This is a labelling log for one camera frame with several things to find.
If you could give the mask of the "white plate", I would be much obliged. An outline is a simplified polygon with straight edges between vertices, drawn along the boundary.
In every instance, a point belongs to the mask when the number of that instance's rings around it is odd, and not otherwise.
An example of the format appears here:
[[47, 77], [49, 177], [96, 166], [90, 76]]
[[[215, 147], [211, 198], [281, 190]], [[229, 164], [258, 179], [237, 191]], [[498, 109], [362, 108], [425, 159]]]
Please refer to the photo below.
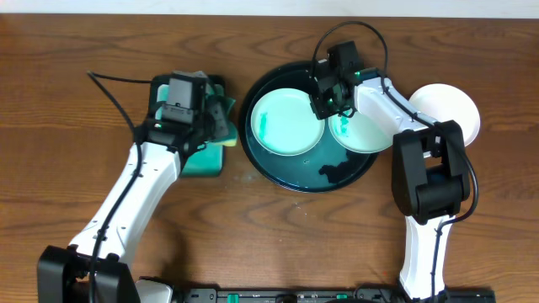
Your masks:
[[464, 146], [477, 138], [481, 125], [478, 107], [461, 89], [443, 83], [428, 84], [418, 89], [409, 102], [439, 122], [455, 120], [462, 129]]

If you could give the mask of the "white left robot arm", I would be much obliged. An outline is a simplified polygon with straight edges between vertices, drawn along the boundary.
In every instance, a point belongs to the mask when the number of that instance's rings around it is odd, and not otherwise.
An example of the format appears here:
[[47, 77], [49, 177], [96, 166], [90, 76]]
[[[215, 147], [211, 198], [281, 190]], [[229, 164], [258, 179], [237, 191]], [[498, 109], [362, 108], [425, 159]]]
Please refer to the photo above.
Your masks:
[[49, 246], [37, 266], [40, 302], [182, 302], [184, 292], [157, 278], [134, 280], [131, 263], [141, 236], [168, 188], [182, 177], [216, 177], [229, 135], [233, 102], [159, 96], [138, 130], [127, 163], [92, 220], [66, 248]]

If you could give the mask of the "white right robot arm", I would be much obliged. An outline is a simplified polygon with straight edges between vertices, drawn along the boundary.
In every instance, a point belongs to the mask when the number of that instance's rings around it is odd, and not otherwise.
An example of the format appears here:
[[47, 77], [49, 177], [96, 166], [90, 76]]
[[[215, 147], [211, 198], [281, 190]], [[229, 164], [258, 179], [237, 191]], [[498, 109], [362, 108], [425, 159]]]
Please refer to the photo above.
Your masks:
[[318, 118], [363, 115], [392, 140], [392, 197], [405, 217], [403, 267], [398, 276], [408, 302], [444, 302], [443, 263], [460, 208], [478, 198], [478, 182], [455, 120], [417, 109], [377, 69], [313, 73], [312, 109]]

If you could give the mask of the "green yellow sponge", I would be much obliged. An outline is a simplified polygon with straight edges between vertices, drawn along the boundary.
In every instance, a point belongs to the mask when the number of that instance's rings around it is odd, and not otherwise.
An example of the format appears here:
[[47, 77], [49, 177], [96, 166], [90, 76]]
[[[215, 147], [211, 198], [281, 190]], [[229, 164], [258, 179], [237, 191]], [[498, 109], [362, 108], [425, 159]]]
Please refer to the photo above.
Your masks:
[[234, 98], [225, 95], [225, 88], [221, 84], [214, 84], [206, 97], [206, 109], [215, 122], [213, 134], [209, 143], [217, 146], [234, 147], [237, 145], [238, 132], [230, 119], [232, 107], [236, 103]]

